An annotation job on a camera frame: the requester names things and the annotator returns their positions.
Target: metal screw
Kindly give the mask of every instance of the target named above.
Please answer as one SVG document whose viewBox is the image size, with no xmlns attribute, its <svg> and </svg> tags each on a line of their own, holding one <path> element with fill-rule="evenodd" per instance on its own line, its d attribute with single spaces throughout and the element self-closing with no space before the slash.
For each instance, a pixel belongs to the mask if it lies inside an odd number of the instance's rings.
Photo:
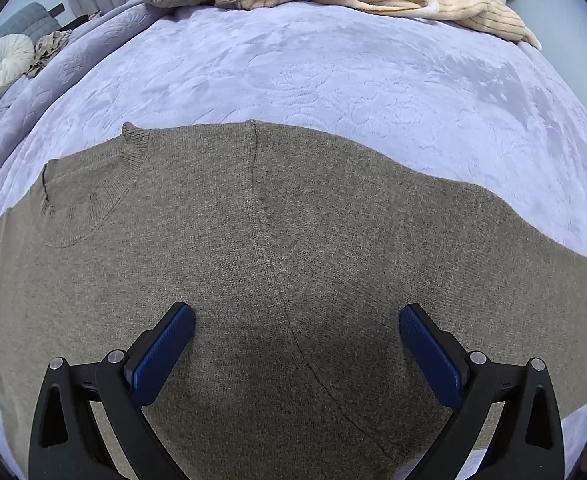
<svg viewBox="0 0 587 480">
<path fill-rule="evenodd" d="M 57 370 L 64 364 L 62 357 L 54 357 L 51 362 L 49 363 L 49 368 L 51 370 Z"/>
<path fill-rule="evenodd" d="M 122 359 L 124 359 L 124 352 L 122 350 L 114 350 L 110 352 L 109 355 L 107 355 L 106 359 L 111 364 L 115 365 L 116 363 L 119 363 L 120 361 L 122 361 Z"/>
<path fill-rule="evenodd" d="M 477 365 L 483 365 L 487 362 L 487 356 L 482 352 L 471 352 L 469 357 L 471 358 L 471 362 Z"/>
<path fill-rule="evenodd" d="M 538 370 L 539 372 L 542 372 L 544 370 L 544 361 L 542 359 L 538 359 L 537 357 L 534 357 L 531 360 L 531 366 L 535 369 Z"/>
</svg>

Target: brown knit sweater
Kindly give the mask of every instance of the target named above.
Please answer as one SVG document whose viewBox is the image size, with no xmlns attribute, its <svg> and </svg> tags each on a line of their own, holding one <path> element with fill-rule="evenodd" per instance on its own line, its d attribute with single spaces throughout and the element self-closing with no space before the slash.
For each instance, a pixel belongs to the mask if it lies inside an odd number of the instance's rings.
<svg viewBox="0 0 587 480">
<path fill-rule="evenodd" d="M 494 361 L 545 359 L 564 415 L 587 401 L 587 259 L 490 192 L 304 128 L 126 124 L 0 220 L 25 470 L 49 360 L 127 348 L 176 300 L 195 337 L 146 413 L 194 480 L 388 478 L 424 451 L 448 413 L 398 335 L 413 301 Z"/>
</svg>

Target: gray sofa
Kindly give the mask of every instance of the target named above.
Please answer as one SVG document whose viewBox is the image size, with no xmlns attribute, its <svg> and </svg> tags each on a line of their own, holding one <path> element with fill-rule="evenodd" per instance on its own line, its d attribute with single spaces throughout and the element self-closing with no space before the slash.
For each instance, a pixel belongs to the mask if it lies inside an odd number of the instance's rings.
<svg viewBox="0 0 587 480">
<path fill-rule="evenodd" d="M 52 18 L 41 4 L 32 3 L 0 25 L 0 38 L 7 34 L 25 34 L 35 43 L 54 30 L 60 30 L 58 20 Z"/>
</svg>

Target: ribbed neckline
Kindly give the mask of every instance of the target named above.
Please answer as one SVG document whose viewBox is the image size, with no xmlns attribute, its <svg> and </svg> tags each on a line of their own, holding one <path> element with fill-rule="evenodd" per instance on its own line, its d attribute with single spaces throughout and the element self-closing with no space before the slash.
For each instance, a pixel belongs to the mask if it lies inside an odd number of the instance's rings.
<svg viewBox="0 0 587 480">
<path fill-rule="evenodd" d="M 50 160 L 30 190 L 33 219 L 42 241 L 53 247 L 76 243 L 97 228 L 139 174 L 148 153 L 149 130 L 125 123 L 122 135 L 84 152 Z M 55 207 L 49 200 L 47 180 L 78 171 L 90 164 L 116 158 L 115 168 L 79 202 Z"/>
</svg>

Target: blue gripper pad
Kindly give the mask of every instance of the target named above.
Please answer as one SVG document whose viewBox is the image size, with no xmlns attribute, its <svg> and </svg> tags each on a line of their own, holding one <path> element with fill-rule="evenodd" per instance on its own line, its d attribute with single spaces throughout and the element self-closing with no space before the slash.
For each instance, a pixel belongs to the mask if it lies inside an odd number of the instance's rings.
<svg viewBox="0 0 587 480">
<path fill-rule="evenodd" d="M 409 305 L 400 310 L 398 324 L 404 344 L 413 354 L 438 402 L 454 411 L 458 410 L 463 401 L 460 374 L 426 322 Z M 431 325 L 432 330 L 438 330 L 433 322 Z"/>
<path fill-rule="evenodd" d="M 135 406 L 147 406 L 156 400 L 194 330 L 195 312 L 184 304 L 133 371 L 129 398 Z"/>
</svg>

